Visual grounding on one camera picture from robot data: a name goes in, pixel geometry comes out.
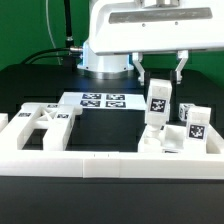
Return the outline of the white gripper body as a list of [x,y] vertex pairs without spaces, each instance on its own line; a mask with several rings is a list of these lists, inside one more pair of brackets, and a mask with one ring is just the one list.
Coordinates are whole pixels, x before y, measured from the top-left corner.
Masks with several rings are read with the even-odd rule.
[[224,0],[98,0],[89,27],[101,55],[224,48]]

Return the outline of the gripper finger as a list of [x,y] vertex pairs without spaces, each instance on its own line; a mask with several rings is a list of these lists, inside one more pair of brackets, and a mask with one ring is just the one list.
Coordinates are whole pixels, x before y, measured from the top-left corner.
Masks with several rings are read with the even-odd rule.
[[188,50],[181,50],[177,52],[177,59],[178,65],[177,67],[171,71],[170,78],[172,81],[175,81],[177,84],[180,84],[182,81],[181,72],[187,63],[189,58],[189,51]]
[[143,60],[143,54],[139,52],[135,52],[132,54],[132,62],[134,67],[139,73],[138,81],[141,86],[149,86],[150,83],[150,73],[147,72],[142,66],[141,62]]

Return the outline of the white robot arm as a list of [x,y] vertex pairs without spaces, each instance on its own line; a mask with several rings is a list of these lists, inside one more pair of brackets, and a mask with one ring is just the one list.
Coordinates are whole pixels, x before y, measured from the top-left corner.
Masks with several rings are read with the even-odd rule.
[[224,0],[90,0],[80,69],[112,78],[145,54],[176,53],[181,77],[191,51],[224,49]]

